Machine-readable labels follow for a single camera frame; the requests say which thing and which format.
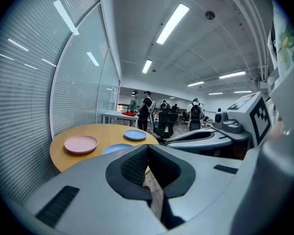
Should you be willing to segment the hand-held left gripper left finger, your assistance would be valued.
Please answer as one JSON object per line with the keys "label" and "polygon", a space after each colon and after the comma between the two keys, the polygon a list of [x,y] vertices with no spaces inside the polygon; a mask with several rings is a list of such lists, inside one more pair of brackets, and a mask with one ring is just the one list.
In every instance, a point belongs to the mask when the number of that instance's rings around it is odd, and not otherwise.
{"label": "hand-held left gripper left finger", "polygon": [[24,207],[67,235],[164,233],[143,188],[147,152],[138,145],[78,162],[35,190]]}

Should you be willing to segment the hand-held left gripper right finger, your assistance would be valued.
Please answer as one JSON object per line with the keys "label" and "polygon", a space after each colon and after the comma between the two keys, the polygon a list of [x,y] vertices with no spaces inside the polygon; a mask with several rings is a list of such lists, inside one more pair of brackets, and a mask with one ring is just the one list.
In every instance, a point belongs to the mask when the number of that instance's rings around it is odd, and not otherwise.
{"label": "hand-held left gripper right finger", "polygon": [[228,235],[237,204],[224,193],[241,162],[149,145],[148,165],[163,191],[160,230],[148,234]]}

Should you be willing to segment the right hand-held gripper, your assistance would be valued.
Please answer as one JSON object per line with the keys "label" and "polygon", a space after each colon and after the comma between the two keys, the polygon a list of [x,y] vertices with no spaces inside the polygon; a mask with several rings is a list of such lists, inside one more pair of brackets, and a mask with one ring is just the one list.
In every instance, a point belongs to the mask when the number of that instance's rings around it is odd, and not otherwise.
{"label": "right hand-held gripper", "polygon": [[213,128],[194,130],[171,138],[165,146],[199,154],[229,146],[233,141],[251,141],[260,146],[271,129],[271,121],[261,92],[242,96],[215,115]]}

